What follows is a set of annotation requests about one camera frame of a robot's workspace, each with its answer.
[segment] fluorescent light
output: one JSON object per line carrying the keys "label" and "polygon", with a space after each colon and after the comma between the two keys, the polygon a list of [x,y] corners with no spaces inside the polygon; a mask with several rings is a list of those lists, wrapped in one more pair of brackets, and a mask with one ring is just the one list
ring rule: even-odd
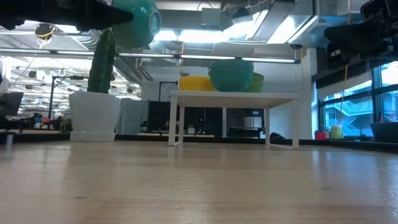
{"label": "fluorescent light", "polygon": [[119,53],[120,57],[144,57],[144,58],[174,58],[170,54],[141,54],[141,53]]}
{"label": "fluorescent light", "polygon": [[294,20],[288,16],[272,34],[267,41],[267,44],[284,44],[291,38],[291,36],[294,34],[294,31]]}
{"label": "fluorescent light", "polygon": [[246,35],[246,40],[251,40],[254,37],[257,30],[259,30],[262,22],[266,18],[267,14],[268,10],[264,10],[262,12],[257,12],[256,14],[253,15],[253,20],[255,20],[255,22],[254,25],[252,26],[252,29]]}
{"label": "fluorescent light", "polygon": [[154,41],[157,40],[177,40],[177,35],[173,30],[161,30],[155,35]]}
{"label": "fluorescent light", "polygon": [[163,9],[163,10],[201,11],[202,8],[213,8],[213,9],[221,8],[221,2],[213,2],[213,1],[199,3],[199,1],[190,2],[190,1],[167,0],[167,1],[155,1],[155,3],[157,9]]}
{"label": "fluorescent light", "polygon": [[[54,93],[54,96],[68,96],[70,93]],[[24,95],[27,96],[44,96],[44,95],[51,95],[51,93],[26,93]]]}
{"label": "fluorescent light", "polygon": [[114,96],[116,96],[119,99],[129,98],[129,99],[132,99],[132,100],[141,100],[141,98],[139,98],[138,96],[125,96],[125,95],[114,95]]}
{"label": "fluorescent light", "polygon": [[55,26],[57,26],[60,30],[69,34],[80,33],[80,31],[78,31],[75,26],[69,26],[69,25],[55,25]]}
{"label": "fluorescent light", "polygon": [[70,89],[70,90],[74,90],[74,91],[79,91],[80,90],[80,87],[73,86],[73,85],[68,85],[67,88]]}
{"label": "fluorescent light", "polygon": [[24,106],[24,107],[41,107],[41,108],[47,108],[47,107],[44,106],[44,105],[21,105],[21,106]]}
{"label": "fluorescent light", "polygon": [[84,56],[94,56],[94,52],[80,52],[80,51],[72,51],[72,50],[58,50],[58,54],[66,54],[66,55],[84,55]]}
{"label": "fluorescent light", "polygon": [[247,62],[270,62],[270,63],[295,63],[293,59],[281,59],[281,58],[242,58]]}
{"label": "fluorescent light", "polygon": [[49,53],[51,53],[49,50],[8,49],[8,48],[0,48],[0,52],[23,53],[23,54],[49,54]]}
{"label": "fluorescent light", "polygon": [[220,43],[228,40],[222,31],[183,30],[179,40],[188,43]]}
{"label": "fluorescent light", "polygon": [[209,59],[209,60],[227,60],[227,59],[235,59],[235,57],[212,56],[212,55],[181,55],[181,58],[188,58],[188,59]]}
{"label": "fluorescent light", "polygon": [[302,35],[304,33],[305,30],[307,30],[316,20],[318,19],[318,16],[314,16],[312,17],[312,19],[306,23],[296,34],[293,35],[292,38],[290,38],[287,42],[288,43],[292,43],[293,41],[295,41],[298,37],[300,37],[300,35]]}

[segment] wooden table surface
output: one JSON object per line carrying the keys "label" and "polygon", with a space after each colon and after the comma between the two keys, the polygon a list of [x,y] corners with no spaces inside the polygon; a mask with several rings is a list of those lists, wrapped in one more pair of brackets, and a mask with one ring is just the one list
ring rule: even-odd
{"label": "wooden table surface", "polygon": [[0,223],[398,223],[393,154],[137,141],[14,146],[0,148]]}

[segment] cable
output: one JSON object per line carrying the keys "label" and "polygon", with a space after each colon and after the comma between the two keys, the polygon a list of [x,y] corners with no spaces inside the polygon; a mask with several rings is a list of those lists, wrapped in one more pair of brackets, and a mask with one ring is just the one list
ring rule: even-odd
{"label": "cable", "polygon": [[198,5],[198,7],[197,7],[197,11],[199,11],[199,6],[202,4],[202,3],[207,3],[212,9],[214,9],[214,7],[208,2],[208,1],[201,1],[201,2],[199,2],[199,5]]}
{"label": "cable", "polygon": [[346,81],[347,81],[347,74],[348,74],[348,65],[346,65],[346,72],[344,77],[344,84],[343,84],[343,96],[341,97],[341,106],[340,106],[340,116],[338,119],[338,125],[340,125],[341,120],[343,119],[343,102],[344,102],[344,93],[346,92]]}
{"label": "cable", "polygon": [[[351,23],[351,9],[353,8],[353,0],[349,0],[349,8],[348,8],[348,18],[347,24]],[[341,97],[341,106],[340,106],[340,115],[338,119],[338,125],[340,125],[341,121],[343,120],[343,103],[344,103],[344,95],[346,92],[346,81],[347,81],[347,74],[348,74],[348,64],[346,65],[344,83],[343,83],[343,96]]]}
{"label": "cable", "polygon": [[53,28],[48,34],[43,34],[43,35],[35,34],[35,35],[36,35],[36,37],[46,37],[47,38],[49,35],[53,34],[54,31],[55,31],[55,28]]}
{"label": "cable", "polygon": [[[39,49],[41,50],[46,44],[49,44],[49,42],[47,42],[48,37],[51,35],[51,33],[49,33],[46,37],[45,40],[43,41],[43,43],[40,45]],[[25,70],[19,75],[19,77],[7,88],[7,90],[11,89],[20,79],[21,77],[23,77],[26,73],[26,71],[28,71],[29,67],[32,65],[32,62],[35,60],[37,54],[35,54],[32,58],[32,60],[29,62],[29,64],[26,66]]]}

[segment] desk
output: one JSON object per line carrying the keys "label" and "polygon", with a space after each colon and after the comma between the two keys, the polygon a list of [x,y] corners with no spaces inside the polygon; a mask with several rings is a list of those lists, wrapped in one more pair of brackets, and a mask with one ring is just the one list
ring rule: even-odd
{"label": "desk", "polygon": [[[294,102],[293,148],[299,148],[299,105],[298,94],[284,93],[227,93],[217,91],[172,91],[170,107],[169,146],[183,142],[185,107],[217,107],[217,108],[253,108],[264,109],[266,121],[266,144],[270,144],[270,109],[286,103]],[[177,104],[180,106],[180,130],[178,142],[175,142],[175,123],[177,121]]]}

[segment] teal object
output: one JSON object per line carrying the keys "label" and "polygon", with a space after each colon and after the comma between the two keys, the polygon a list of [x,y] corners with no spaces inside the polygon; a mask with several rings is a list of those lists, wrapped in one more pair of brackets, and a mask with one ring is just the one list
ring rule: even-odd
{"label": "teal object", "polygon": [[264,76],[258,73],[254,73],[253,78],[251,79],[251,83],[249,87],[246,89],[246,92],[261,93],[263,86],[264,86]]}
{"label": "teal object", "polygon": [[147,46],[162,27],[162,19],[153,0],[114,0],[112,6],[134,16],[130,22],[112,26],[116,42],[126,50]]}
{"label": "teal object", "polygon": [[253,77],[253,66],[241,60],[220,60],[209,66],[214,89],[226,92],[245,91]]}
{"label": "teal object", "polygon": [[251,70],[254,69],[253,65],[250,62],[231,59],[231,60],[216,61],[209,66],[209,70],[213,70],[213,69],[217,69],[217,68],[224,68],[224,67],[244,67],[244,68],[251,69]]}

